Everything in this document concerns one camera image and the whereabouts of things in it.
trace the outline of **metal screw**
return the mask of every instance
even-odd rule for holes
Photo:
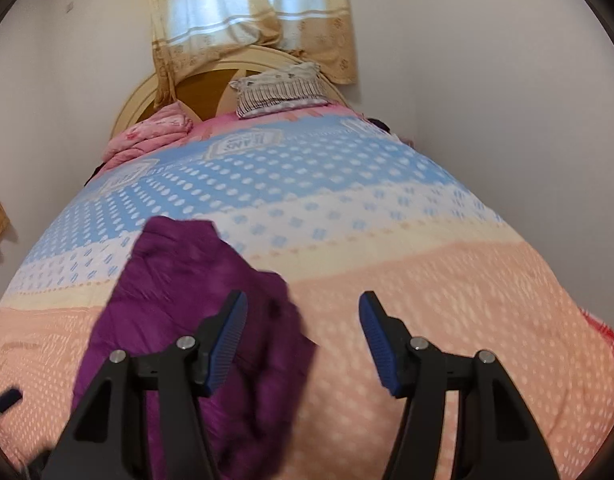
[[[415,350],[424,350],[429,346],[429,341],[424,337],[416,336],[409,340],[409,345]]]
[[[196,344],[196,340],[191,335],[183,335],[176,341],[176,346],[181,350],[187,350]]]
[[[478,352],[478,359],[486,365],[492,364],[496,360],[496,356],[489,350],[481,350]]]
[[[114,350],[109,354],[109,360],[113,363],[122,363],[124,359],[127,357],[127,352],[124,350]]]

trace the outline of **mattress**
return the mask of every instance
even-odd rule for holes
[[[0,421],[8,456],[57,440],[88,335],[142,225],[210,219],[257,268],[278,272],[318,346],[278,477],[380,478],[403,409],[381,387],[357,318],[374,290],[388,314],[446,352],[494,351],[563,479],[614,424],[614,332],[580,310],[545,261],[434,162],[328,106],[218,121],[211,135],[91,181],[30,251],[0,303]],[[449,478],[449,395],[436,478]]]

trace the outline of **bed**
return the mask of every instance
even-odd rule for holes
[[[24,391],[0,422],[8,456],[24,462],[56,441],[90,329],[142,225],[164,215],[210,219],[250,265],[278,272],[319,346],[278,478],[382,475],[402,404],[367,351],[364,290],[444,351],[496,352],[561,478],[610,478],[614,332],[500,216],[328,82],[336,104],[229,115],[231,79],[297,62],[252,47],[184,81],[179,99],[204,121],[189,140],[92,180],[30,251],[0,303],[0,391]],[[147,117],[154,92],[152,77],[112,134]],[[449,396],[439,480],[451,472],[456,410]]]

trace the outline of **purple clothing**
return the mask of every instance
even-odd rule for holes
[[[315,351],[287,284],[252,269],[220,240],[211,222],[151,218],[106,309],[92,330],[74,385],[72,408],[115,349],[160,352],[216,314],[229,291],[249,310],[226,383],[200,407],[223,477],[260,480],[279,469]],[[165,479],[157,396],[147,395],[154,480]]]

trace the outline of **headboard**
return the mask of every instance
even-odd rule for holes
[[[191,108],[203,121],[236,109],[236,91],[229,86],[232,79],[297,64],[301,60],[264,46],[248,46],[224,59],[204,66],[176,86],[178,100]],[[322,83],[327,97],[347,105],[338,89],[324,76]],[[153,113],[153,100],[158,80],[151,75],[127,99],[122,107],[112,137]]]

